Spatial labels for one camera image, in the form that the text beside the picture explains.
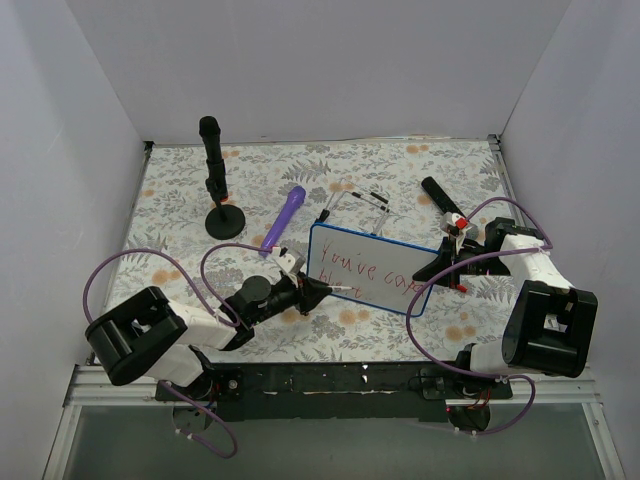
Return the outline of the blue framed whiteboard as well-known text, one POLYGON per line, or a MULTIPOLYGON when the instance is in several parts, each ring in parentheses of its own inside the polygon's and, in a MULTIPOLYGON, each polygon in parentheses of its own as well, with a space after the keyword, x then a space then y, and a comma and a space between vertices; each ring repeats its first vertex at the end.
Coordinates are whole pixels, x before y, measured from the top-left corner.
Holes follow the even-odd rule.
POLYGON ((333 225, 316 223, 309 232, 307 275, 334 286, 354 290, 335 295, 356 303, 420 316, 430 291, 420 292, 421 282, 412 276, 437 256, 433 249, 333 225))

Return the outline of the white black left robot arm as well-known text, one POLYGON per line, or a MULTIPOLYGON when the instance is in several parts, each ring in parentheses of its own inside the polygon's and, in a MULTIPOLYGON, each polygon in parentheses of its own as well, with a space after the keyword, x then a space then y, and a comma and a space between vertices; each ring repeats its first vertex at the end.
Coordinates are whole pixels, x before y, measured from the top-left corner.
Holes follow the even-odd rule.
POLYGON ((85 337, 113 385, 149 376, 200 400, 211 392, 213 377, 197 348, 236 350, 255 336, 256 325, 290 308, 306 315, 331 293, 328 284, 302 273, 282 275, 275 284, 255 275, 212 315, 148 287, 91 322, 85 337))

